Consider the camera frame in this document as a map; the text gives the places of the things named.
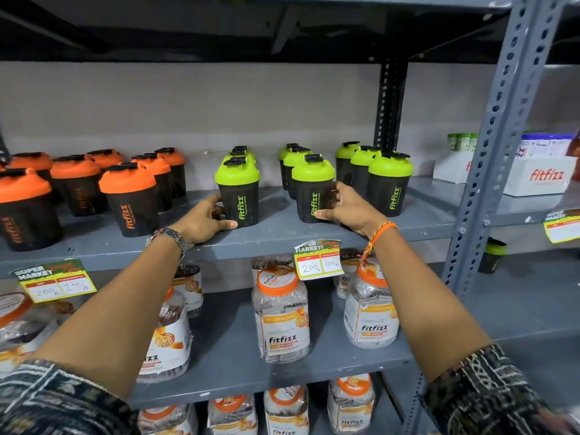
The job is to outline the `white tub with blue lid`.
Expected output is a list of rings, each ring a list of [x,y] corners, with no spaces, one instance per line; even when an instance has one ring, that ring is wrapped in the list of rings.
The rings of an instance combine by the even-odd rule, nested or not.
[[[524,133],[521,137],[516,156],[531,157],[564,157],[574,138],[572,133]]]

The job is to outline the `person's left forearm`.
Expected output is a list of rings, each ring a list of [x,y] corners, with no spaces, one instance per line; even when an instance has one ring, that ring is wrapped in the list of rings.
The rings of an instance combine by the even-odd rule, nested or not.
[[[50,361],[126,400],[179,261],[176,243],[157,237],[26,361]]]

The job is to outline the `silver metal wristwatch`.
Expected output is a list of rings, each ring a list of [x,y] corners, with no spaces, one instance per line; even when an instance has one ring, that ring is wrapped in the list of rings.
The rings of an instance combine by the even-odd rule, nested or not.
[[[187,243],[183,235],[170,227],[163,227],[154,231],[146,241],[146,247],[156,239],[157,237],[164,236],[170,238],[180,249],[180,259],[182,260],[186,253],[192,248],[192,246]]]

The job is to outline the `row of clear sachet jars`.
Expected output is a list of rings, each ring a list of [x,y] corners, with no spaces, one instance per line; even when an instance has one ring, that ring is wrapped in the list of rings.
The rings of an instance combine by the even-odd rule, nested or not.
[[[185,298],[175,290],[172,281],[135,384],[163,382],[166,377],[178,377],[188,369],[193,336]],[[296,271],[288,266],[261,271],[255,279],[252,301],[261,355],[282,356],[283,363],[289,361],[288,354],[296,359],[304,357],[310,346],[308,293]],[[52,334],[37,349],[25,352],[25,357],[17,356],[16,366],[1,374],[0,380],[26,362]]]

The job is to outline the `row of orange-lid shakers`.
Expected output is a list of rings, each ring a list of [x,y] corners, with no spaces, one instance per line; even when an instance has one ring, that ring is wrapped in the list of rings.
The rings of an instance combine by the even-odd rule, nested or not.
[[[173,148],[124,162],[113,149],[61,156],[16,153],[0,165],[0,238],[15,252],[50,247],[64,238],[56,204],[71,216],[92,217],[111,210],[126,238],[154,233],[160,213],[185,196],[185,160]]]

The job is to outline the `person's right forearm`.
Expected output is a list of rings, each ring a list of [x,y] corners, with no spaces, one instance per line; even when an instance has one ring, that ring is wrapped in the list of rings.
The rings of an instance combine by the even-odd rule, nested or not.
[[[492,344],[462,302],[392,222],[381,226],[370,240],[402,331],[428,382]]]

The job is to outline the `small white cardboard box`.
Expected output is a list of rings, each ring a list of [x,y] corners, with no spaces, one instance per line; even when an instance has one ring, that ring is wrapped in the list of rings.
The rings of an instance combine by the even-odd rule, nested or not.
[[[449,151],[436,160],[433,179],[454,184],[467,183],[473,156],[473,151]]]

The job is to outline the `person's left hand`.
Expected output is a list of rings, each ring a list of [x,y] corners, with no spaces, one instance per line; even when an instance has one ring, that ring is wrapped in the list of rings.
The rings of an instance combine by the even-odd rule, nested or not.
[[[215,234],[221,231],[208,231],[205,226],[205,219],[222,219],[225,210],[218,203],[221,202],[220,194],[213,194],[196,204],[187,214],[181,217],[170,228],[181,233],[187,243],[191,246],[204,243],[210,240]]]

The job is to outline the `grey metal shelving rack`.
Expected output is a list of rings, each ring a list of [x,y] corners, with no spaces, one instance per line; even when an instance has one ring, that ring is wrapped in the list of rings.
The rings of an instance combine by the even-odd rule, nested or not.
[[[423,381],[402,332],[362,350],[344,331],[330,278],[308,283],[314,342],[298,362],[268,366],[257,352],[249,259],[289,254],[309,240],[366,240],[330,223],[307,224],[281,187],[279,152],[296,142],[334,161],[359,141],[411,154],[446,147],[446,133],[482,132],[513,0],[0,0],[0,160],[114,148],[127,159],[175,147],[187,197],[166,226],[216,192],[214,173],[246,145],[262,176],[259,222],[220,233],[186,256],[214,293],[192,323],[188,372],[137,386],[136,407],[204,402],[340,373],[383,371],[406,414],[403,433],[427,423]],[[411,194],[395,222],[410,242],[449,240],[455,218]],[[450,288],[451,281],[444,280]]]
[[[576,211],[580,184],[564,173],[566,191],[521,166],[521,133],[537,95],[557,30],[580,28],[580,0],[513,0],[504,43],[467,184],[420,177],[411,194],[455,218],[447,263],[451,287],[497,341],[524,382],[558,417],[580,417],[580,246],[510,253],[493,274],[477,271],[496,228],[540,228]]]

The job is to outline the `orange-lid clear sachet jar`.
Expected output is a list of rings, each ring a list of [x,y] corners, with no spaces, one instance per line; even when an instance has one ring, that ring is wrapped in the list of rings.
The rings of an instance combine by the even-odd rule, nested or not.
[[[210,400],[207,428],[211,435],[258,435],[255,396],[236,395]]]
[[[327,413],[336,435],[361,435],[372,419],[375,391],[369,373],[331,379]]]
[[[308,387],[272,388],[263,393],[267,435],[308,435]]]
[[[198,435],[199,430],[193,404],[142,409],[137,426],[141,435]]]

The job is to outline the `patterned dark shirt sleeve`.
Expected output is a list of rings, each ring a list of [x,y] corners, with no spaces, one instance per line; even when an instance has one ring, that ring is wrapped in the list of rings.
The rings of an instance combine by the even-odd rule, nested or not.
[[[0,435],[141,435],[137,416],[106,388],[47,360],[0,380]]]
[[[429,383],[420,402],[441,435],[580,435],[554,412],[497,344]]]

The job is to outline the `person's right hand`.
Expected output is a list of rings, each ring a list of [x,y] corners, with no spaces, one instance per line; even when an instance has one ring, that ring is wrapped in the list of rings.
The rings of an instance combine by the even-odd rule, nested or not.
[[[370,240],[381,226],[389,222],[385,215],[377,211],[351,186],[336,182],[335,188],[337,201],[330,209],[342,208],[344,211],[344,222],[338,223]]]

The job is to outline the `large white cardboard box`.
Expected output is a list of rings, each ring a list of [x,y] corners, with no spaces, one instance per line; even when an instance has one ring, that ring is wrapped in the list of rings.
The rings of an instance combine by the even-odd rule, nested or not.
[[[504,188],[511,197],[563,194],[569,187],[576,157],[516,157]]]

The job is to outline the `row of green-lid shakers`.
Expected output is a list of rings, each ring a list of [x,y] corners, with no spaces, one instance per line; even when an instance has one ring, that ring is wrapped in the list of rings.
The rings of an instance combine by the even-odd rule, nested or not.
[[[282,187],[293,201],[295,185],[292,170],[307,154],[314,152],[297,144],[287,144],[279,154]],[[245,146],[235,147],[224,160],[229,156],[246,156],[257,167],[254,155]],[[401,214],[410,177],[414,173],[409,155],[395,150],[380,150],[374,146],[361,146],[357,141],[347,141],[337,150],[335,163],[335,183],[350,185],[387,217]],[[335,199],[336,188],[331,193],[330,205]]]

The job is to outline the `green-lid black shaker bottle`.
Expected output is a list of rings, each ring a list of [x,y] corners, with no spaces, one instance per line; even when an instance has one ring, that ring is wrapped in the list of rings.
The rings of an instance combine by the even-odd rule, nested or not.
[[[229,156],[214,175],[226,217],[239,228],[259,222],[260,172],[246,156]]]
[[[487,244],[480,262],[478,272],[482,274],[493,274],[507,252],[507,244],[503,241],[488,237]]]
[[[302,222],[313,224],[321,221],[315,213],[330,208],[335,179],[335,168],[318,153],[305,155],[304,160],[293,168],[296,207]]]

